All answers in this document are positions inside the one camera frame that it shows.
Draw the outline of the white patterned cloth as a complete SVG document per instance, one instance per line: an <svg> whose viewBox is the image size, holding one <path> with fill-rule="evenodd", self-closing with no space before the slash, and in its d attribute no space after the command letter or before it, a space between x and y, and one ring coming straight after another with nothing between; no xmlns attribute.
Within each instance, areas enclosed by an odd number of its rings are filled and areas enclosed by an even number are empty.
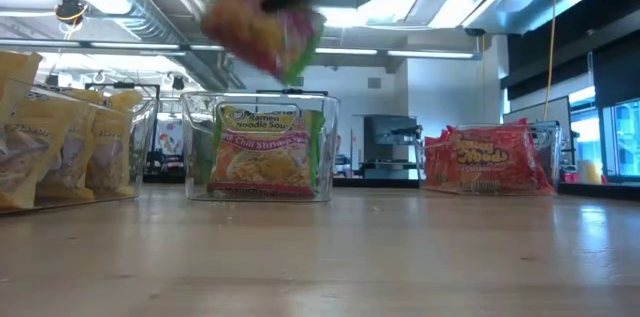
<svg viewBox="0 0 640 317"><path fill-rule="evenodd" d="M157 124L156 147L163 155L183 154L183 124L181 120L160 120Z"/></svg>

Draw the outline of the red Saucy Noods packet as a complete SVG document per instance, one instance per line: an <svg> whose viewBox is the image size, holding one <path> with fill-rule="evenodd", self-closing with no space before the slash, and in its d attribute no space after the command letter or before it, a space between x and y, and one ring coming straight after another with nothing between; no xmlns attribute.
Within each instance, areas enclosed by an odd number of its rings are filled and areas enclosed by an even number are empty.
<svg viewBox="0 0 640 317"><path fill-rule="evenodd" d="M524 122L458 128L448 137L442 187L458 193L541 195L552 191Z"/></svg>
<svg viewBox="0 0 640 317"><path fill-rule="evenodd" d="M435 183L435 166L437 162L437 138L426 137L424 146L424 170L425 170L425 186L433 186Z"/></svg>
<svg viewBox="0 0 640 317"><path fill-rule="evenodd" d="M455 128L447 125L435 143L436 157L434 162L434 178L439 185L443 185L449 178L450 167L450 137Z"/></svg>

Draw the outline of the black metal table frame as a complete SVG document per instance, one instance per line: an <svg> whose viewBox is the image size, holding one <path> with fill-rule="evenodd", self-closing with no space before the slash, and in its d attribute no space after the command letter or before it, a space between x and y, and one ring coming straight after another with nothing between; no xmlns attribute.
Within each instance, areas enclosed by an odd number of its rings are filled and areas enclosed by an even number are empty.
<svg viewBox="0 0 640 317"><path fill-rule="evenodd" d="M145 184L184 185L181 175L144 175ZM334 187L344 188L388 188L417 190L420 183L416 180L397 179L347 179L334 178ZM624 184L581 184L560 182L557 192L561 195L580 196L604 200L628 201L640 204L640 186Z"/></svg>

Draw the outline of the bright glass window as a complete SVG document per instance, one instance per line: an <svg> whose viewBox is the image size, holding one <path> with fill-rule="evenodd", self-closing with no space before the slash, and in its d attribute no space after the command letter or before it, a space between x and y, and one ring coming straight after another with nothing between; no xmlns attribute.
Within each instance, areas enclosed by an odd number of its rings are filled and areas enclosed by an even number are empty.
<svg viewBox="0 0 640 317"><path fill-rule="evenodd" d="M575 164L594 161L601 184L640 185L640 99L596 107L594 87L569 95Z"/></svg>

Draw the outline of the black machine on stand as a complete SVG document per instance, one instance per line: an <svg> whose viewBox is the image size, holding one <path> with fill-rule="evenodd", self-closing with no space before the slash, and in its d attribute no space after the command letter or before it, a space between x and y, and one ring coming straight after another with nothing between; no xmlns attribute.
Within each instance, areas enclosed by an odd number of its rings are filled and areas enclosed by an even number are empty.
<svg viewBox="0 0 640 317"><path fill-rule="evenodd" d="M420 180L422 126L416 118L367 115L363 122L362 177L370 180Z"/></svg>

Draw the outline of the Maruchan chili shrimp ramen packet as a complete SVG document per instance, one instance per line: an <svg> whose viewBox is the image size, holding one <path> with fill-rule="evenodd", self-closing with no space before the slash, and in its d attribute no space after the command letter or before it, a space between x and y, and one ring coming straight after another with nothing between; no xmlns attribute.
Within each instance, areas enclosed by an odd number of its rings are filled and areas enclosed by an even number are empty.
<svg viewBox="0 0 640 317"><path fill-rule="evenodd" d="M201 31L245 63L293 85L315 53L325 17L306 6L266 13L261 1L212 0Z"/></svg>
<svg viewBox="0 0 640 317"><path fill-rule="evenodd" d="M322 112L292 105L269 112L223 105L216 117L208 193L231 198L317 195Z"/></svg>

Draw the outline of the silver ventilation duct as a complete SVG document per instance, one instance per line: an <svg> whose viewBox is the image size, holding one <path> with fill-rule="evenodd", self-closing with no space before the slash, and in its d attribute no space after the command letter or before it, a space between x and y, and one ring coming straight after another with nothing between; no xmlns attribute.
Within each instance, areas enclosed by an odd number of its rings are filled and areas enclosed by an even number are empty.
<svg viewBox="0 0 640 317"><path fill-rule="evenodd" d="M143 43L185 45L188 39L170 22L152 0L123 0L130 8L118 23ZM212 91L227 91L242 86L241 81L222 65L220 52L181 52L172 61L182 65L203 88Z"/></svg>

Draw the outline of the grey partition panel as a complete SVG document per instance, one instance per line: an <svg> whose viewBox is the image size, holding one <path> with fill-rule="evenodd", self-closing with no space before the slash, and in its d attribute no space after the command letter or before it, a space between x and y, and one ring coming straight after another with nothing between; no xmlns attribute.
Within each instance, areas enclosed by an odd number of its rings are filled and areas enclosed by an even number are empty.
<svg viewBox="0 0 640 317"><path fill-rule="evenodd" d="M556 121L564 130L569 130L571 123L569 97L552 99L547 104L535 104L503 116L505 123L521 119L526 119L528 123Z"/></svg>

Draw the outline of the yellow container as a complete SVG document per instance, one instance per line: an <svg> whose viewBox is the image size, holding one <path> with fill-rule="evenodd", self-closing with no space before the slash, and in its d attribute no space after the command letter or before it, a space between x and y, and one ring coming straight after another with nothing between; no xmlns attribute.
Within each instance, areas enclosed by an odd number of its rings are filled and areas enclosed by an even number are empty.
<svg viewBox="0 0 640 317"><path fill-rule="evenodd" d="M600 185L602 183L601 170L591 160L579 160L577 162L579 181L584 184Z"/></svg>

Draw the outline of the long ceiling light strip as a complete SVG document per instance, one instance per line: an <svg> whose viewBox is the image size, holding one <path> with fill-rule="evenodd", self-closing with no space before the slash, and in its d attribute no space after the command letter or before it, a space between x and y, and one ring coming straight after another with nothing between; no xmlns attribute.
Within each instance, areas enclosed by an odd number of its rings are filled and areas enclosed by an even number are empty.
<svg viewBox="0 0 640 317"><path fill-rule="evenodd" d="M222 52L225 48L209 44L163 44L163 43L139 43L139 42L101 42L101 41L74 41L52 39L18 39L0 38L0 47L33 47L61 48L61 49L101 49L101 50L127 50L127 51L152 51L152 52ZM327 55L354 55L354 56L388 56L403 58L424 59L458 59L472 60L480 57L479 52L462 52L447 50L389 50L389 49L364 49L364 48L333 48L319 47L316 53Z"/></svg>

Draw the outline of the clear plastic bin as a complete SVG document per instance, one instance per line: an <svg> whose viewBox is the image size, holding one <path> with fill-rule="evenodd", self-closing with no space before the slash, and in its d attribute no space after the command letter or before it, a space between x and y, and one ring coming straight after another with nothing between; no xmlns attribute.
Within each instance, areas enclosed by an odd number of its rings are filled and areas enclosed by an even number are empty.
<svg viewBox="0 0 640 317"><path fill-rule="evenodd" d="M45 85L36 85L38 87L45 87L51 91L58 92L60 94L68 96L74 101L74 107L80 107L83 104L89 104L94 106L97 111L103 108L101 104L101 96L97 91L86 90L85 88L65 88L65 87L53 87ZM95 199L93 201L80 201L80 200L65 200L65 199L51 199L51 198L38 198L36 196L34 207L31 209L13 209L13 210L1 210L0 215L9 213L26 212L32 210L41 210L55 207L66 207L80 204L97 203L103 201L133 199L139 196L140 188L143 180L143 173L146 164L147 154L150 148L152 139L155 136L156 116L158 109L158 102L151 101L146 102L142 106L135 107L133 109L133 122L131 126L130 136L130 186L134 189L134 195L132 197L114 198L114 197L101 197L94 194ZM51 164L51 167L58 167L60 163L60 157L58 160Z"/></svg>
<svg viewBox="0 0 640 317"><path fill-rule="evenodd" d="M340 110L338 99L325 91L299 89L257 90L255 92L190 92L181 97L186 195L191 200L325 202L331 198ZM312 199L301 198L231 198L224 193L207 192L214 160L216 111L223 105L246 107L255 112L280 110L292 105L300 110L323 113L325 123L319 136L318 193Z"/></svg>
<svg viewBox="0 0 640 317"><path fill-rule="evenodd" d="M529 124L525 119L517 120L514 122L508 122L501 125L506 125L510 123L524 122L528 125L529 130L533 137L534 147L537 151L537 155L540 158L542 163L544 172L548 181L552 186L552 191L548 194L541 195L550 195L556 192L557 183L559 179L559 159L561 154L560 148L560 139L561 139L561 126L559 123L555 121L551 122L540 122ZM499 125L466 125L454 127L455 130L458 128L465 127L484 127L484 126L499 126ZM435 183L433 186L425 186L425 170L424 170L424 149L423 149L423 164L422 164L422 175L421 175L421 187L424 189L447 192L447 193L455 193L455 194L479 194L479 193L458 193L447 190L442 187L442 185L438 184L438 181L435 179ZM479 195L499 195L499 194L479 194Z"/></svg>

